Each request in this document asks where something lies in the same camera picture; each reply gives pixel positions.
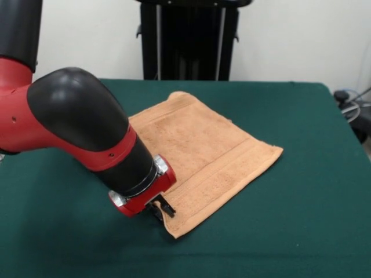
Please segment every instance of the green table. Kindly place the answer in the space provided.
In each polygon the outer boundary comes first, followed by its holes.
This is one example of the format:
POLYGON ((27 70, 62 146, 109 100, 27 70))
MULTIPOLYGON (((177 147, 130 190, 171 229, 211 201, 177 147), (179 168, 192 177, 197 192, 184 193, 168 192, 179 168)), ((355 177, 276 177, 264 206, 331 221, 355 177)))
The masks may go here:
POLYGON ((325 86, 104 83, 129 115, 190 92, 284 154, 179 240, 58 149, 7 156, 0 277, 371 277, 371 164, 325 86))

